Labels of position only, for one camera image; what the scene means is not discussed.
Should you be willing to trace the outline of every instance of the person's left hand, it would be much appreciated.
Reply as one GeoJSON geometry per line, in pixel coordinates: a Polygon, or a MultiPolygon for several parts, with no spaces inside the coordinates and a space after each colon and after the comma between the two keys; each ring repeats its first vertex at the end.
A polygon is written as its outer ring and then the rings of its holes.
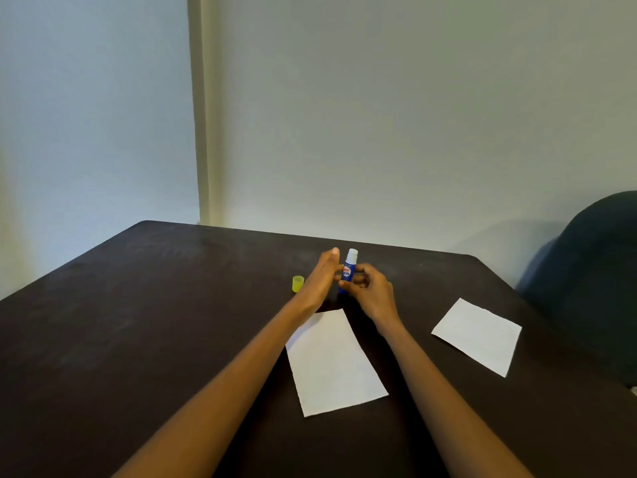
{"type": "Polygon", "coordinates": [[[323,304],[332,282],[340,279],[343,265],[339,265],[339,257],[340,251],[336,247],[322,253],[303,287],[292,299],[309,313],[308,317],[323,304]]]}

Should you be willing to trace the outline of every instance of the glue stick tube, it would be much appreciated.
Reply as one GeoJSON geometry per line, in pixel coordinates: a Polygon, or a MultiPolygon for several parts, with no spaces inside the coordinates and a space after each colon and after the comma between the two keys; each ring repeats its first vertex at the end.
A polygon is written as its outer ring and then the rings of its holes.
{"type": "MultiPolygon", "coordinates": [[[[341,275],[341,280],[352,281],[354,278],[354,270],[356,268],[356,260],[358,260],[358,250],[350,248],[350,251],[347,253],[347,258],[345,259],[345,266],[343,266],[343,274],[341,275]]],[[[346,294],[346,290],[338,288],[338,292],[340,294],[346,294]]]]}

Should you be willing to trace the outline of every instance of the person's left arm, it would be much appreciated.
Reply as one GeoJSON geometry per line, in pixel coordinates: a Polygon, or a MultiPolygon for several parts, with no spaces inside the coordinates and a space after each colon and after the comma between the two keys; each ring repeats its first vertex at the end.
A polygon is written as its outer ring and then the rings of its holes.
{"type": "Polygon", "coordinates": [[[115,478],[210,478],[285,343],[329,292],[339,250],[321,255],[299,293],[235,359],[188,401],[114,475],[115,478]]]}

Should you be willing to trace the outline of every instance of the dark brown table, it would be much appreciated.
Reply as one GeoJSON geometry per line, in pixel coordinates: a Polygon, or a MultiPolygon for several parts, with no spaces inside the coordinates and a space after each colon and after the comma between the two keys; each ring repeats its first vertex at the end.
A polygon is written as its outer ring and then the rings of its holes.
{"type": "MultiPolygon", "coordinates": [[[[319,252],[353,246],[402,319],[537,477],[625,477],[637,396],[478,259],[302,236],[142,222],[0,301],[0,475],[107,477],[291,297],[319,252]],[[502,378],[430,332],[462,297],[522,326],[502,378]]],[[[332,289],[389,396],[304,419],[285,352],[219,476],[446,472],[386,343],[332,289]]]]}

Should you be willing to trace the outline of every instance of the yellow cap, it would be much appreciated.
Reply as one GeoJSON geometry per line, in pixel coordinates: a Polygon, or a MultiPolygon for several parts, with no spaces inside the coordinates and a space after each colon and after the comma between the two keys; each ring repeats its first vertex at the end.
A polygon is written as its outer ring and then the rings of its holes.
{"type": "Polygon", "coordinates": [[[305,279],[301,275],[292,277],[292,292],[297,293],[301,289],[301,287],[303,287],[304,282],[305,279]]]}

